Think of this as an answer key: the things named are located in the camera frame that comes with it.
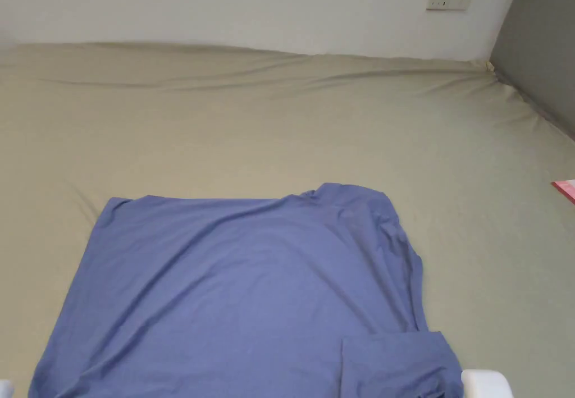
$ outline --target bed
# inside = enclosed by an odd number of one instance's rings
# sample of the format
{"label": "bed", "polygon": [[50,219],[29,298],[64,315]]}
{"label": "bed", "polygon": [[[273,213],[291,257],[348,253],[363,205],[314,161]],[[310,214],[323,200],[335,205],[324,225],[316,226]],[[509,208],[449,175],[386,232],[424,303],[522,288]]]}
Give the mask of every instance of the bed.
{"label": "bed", "polygon": [[480,63],[25,45],[0,73],[0,373],[24,395],[110,198],[383,191],[463,368],[575,387],[575,143]]}

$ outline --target white plastic object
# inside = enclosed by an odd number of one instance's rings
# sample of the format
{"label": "white plastic object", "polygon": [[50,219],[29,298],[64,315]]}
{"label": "white plastic object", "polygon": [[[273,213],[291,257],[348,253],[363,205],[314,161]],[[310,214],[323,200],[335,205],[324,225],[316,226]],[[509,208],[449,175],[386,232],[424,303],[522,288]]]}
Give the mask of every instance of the white plastic object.
{"label": "white plastic object", "polygon": [[461,380],[465,398],[513,398],[507,379],[497,371],[464,370]]}
{"label": "white plastic object", "polygon": [[12,398],[14,386],[8,380],[0,379],[0,398]]}

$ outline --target mattress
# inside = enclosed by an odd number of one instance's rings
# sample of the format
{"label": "mattress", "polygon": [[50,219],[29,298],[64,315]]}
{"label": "mattress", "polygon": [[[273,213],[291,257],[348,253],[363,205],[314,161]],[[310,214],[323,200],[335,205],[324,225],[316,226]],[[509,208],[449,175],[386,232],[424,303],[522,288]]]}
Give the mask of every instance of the mattress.
{"label": "mattress", "polygon": [[25,396],[111,197],[383,191],[463,368],[575,387],[575,143],[484,65],[153,44],[26,45],[0,72],[0,377]]}

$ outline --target gray wall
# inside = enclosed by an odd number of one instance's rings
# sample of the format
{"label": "gray wall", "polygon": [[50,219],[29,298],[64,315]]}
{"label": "gray wall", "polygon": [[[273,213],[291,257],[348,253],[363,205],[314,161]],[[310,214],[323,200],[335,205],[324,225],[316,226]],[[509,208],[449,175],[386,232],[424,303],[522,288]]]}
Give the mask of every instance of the gray wall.
{"label": "gray wall", "polygon": [[575,0],[513,0],[490,61],[575,133]]}

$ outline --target pink object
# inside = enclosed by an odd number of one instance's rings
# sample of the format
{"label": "pink object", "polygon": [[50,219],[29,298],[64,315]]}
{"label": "pink object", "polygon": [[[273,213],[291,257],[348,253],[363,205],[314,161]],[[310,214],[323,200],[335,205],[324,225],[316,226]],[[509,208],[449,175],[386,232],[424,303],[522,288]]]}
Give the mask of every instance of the pink object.
{"label": "pink object", "polygon": [[561,193],[563,193],[567,199],[569,199],[573,204],[575,204],[575,180],[569,181],[554,181],[552,184]]}

